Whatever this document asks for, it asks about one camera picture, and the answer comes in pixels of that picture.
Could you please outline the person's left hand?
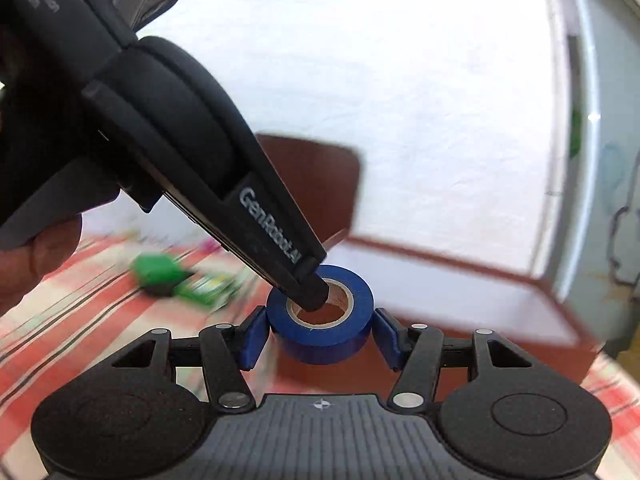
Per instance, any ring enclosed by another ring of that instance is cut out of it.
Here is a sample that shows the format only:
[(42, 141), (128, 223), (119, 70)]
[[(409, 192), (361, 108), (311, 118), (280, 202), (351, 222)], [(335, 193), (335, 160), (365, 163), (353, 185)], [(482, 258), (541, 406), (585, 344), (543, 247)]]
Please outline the person's left hand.
[(1, 315), (17, 306), (49, 273), (73, 255), (81, 237), (80, 214), (45, 229), (25, 246), (2, 250), (0, 271)]

